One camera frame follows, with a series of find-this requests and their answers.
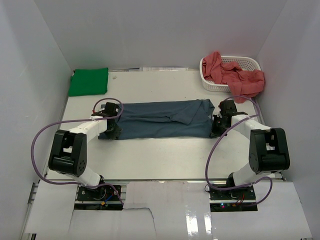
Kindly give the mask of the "blue t shirt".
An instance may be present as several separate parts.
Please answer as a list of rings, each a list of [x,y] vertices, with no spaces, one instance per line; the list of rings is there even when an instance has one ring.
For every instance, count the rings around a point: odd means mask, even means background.
[[[125,103],[118,140],[209,138],[215,106],[210,99]]]

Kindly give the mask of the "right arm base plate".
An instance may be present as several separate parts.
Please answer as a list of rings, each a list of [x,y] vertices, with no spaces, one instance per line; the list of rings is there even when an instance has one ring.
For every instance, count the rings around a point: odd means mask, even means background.
[[[230,191],[214,190],[204,187],[209,194],[209,205],[212,213],[256,212],[256,194],[252,186]]]

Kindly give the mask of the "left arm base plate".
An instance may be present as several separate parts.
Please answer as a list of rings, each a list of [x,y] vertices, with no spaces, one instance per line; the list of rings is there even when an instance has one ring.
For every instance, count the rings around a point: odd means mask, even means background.
[[[121,211],[123,205],[118,195],[121,196],[122,187],[120,185],[103,186],[96,189],[81,186],[78,188],[74,209],[92,211]]]

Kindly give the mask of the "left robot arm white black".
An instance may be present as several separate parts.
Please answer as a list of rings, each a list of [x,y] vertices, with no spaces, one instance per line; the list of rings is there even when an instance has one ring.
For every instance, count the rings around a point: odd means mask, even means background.
[[[58,130],[53,138],[48,161],[50,170],[66,175],[88,188],[88,193],[99,200],[105,196],[106,187],[101,184],[102,176],[87,166],[88,143],[102,134],[117,139],[121,128],[116,119],[123,108],[107,102],[100,111],[94,112],[89,120],[69,130]]]

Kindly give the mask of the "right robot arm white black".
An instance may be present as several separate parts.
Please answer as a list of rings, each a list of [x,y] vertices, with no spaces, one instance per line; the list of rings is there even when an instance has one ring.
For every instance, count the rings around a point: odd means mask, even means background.
[[[244,187],[256,184],[270,174],[289,169],[291,163],[287,137],[284,129],[265,126],[255,121],[255,116],[238,111],[230,98],[221,101],[218,107],[220,112],[213,116],[210,133],[212,138],[218,140],[207,159],[205,179],[210,188],[225,191],[229,198],[236,200],[243,195]],[[248,163],[229,175],[225,187],[219,187],[209,182],[209,163],[213,151],[231,130],[241,133],[249,140]]]

